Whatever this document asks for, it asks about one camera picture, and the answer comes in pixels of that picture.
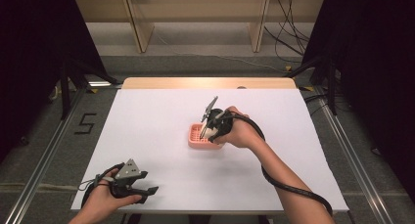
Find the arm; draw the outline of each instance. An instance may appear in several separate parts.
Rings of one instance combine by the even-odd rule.
[[[231,107],[228,110],[240,113],[235,107]],[[256,131],[243,120],[234,119],[231,132],[217,138],[214,142],[228,142],[238,148],[251,150],[273,179],[293,187],[311,191],[297,174],[274,153]],[[334,220],[320,202],[279,188],[276,188],[276,191],[291,223],[334,223]]]
[[[107,177],[116,174],[117,169],[107,173]],[[110,193],[108,181],[101,180],[89,196],[85,206],[73,217],[69,224],[92,224],[99,223],[116,211],[119,207],[140,201],[141,196],[129,196],[117,199]]]

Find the pink basket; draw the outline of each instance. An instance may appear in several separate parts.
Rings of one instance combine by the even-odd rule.
[[[189,130],[189,147],[195,149],[221,149],[220,145],[211,143],[208,139],[201,139],[202,124],[195,123]]]

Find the gray floor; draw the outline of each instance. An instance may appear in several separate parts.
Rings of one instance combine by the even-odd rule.
[[[141,55],[135,52],[128,24],[91,23],[88,26],[108,73],[121,80],[128,76],[282,76],[286,67],[299,65],[278,59],[274,41],[267,34],[264,34],[261,51],[253,53],[246,27],[241,23],[157,24],[148,52]],[[271,31],[278,31],[276,24],[267,26]],[[309,34],[312,30],[312,24],[299,24],[299,27],[303,33]],[[289,40],[290,36],[285,35],[283,38]],[[301,59],[284,46],[277,46],[277,50],[284,59]],[[296,77],[296,84],[309,86],[311,73],[312,69]],[[71,202],[99,139],[115,93],[116,88],[100,88],[96,93],[88,92],[81,96],[22,223],[67,223],[74,216],[69,210]],[[304,97],[315,95],[313,91],[301,93]],[[378,223],[329,123],[326,107],[322,108],[321,105],[319,100],[315,100],[308,104],[308,108],[329,166],[350,208],[350,213],[335,214],[336,222]],[[382,157],[371,152],[370,149],[376,145],[372,144],[364,125],[343,99],[341,90],[338,90],[336,106],[337,119],[393,222],[413,223],[414,203]],[[6,221],[24,184],[29,181],[54,136],[61,123],[61,111],[58,95],[57,100],[45,107],[27,135],[29,144],[14,148],[0,165],[0,222]],[[79,125],[85,113],[96,114],[86,118],[87,122],[94,124],[91,133],[75,134],[85,131],[85,126]],[[105,223],[120,223],[122,216],[122,213],[115,213]],[[283,214],[273,218],[274,223],[287,223]],[[185,215],[145,215],[142,220],[142,223],[187,222]],[[256,222],[252,216],[214,216],[210,219],[210,223]]]

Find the person's left hand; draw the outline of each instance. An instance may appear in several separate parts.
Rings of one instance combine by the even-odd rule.
[[[106,177],[112,177],[117,174],[118,169],[114,169],[106,174]],[[141,200],[140,195],[133,195],[125,198],[115,198],[110,193],[109,182],[101,180],[99,185],[92,190],[84,207],[73,217],[70,224],[73,223],[97,223],[106,219],[110,214],[122,206],[133,204]]]

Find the white tabletop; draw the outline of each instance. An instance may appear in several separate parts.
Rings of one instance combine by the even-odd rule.
[[[348,210],[297,89],[118,90],[83,181],[133,158],[148,176],[133,187],[159,186],[144,204],[122,211],[141,213],[272,213],[283,210],[260,163],[249,150],[188,146],[188,132],[205,107],[236,106],[263,131],[267,143],[334,211]],[[80,209],[83,192],[72,204]]]

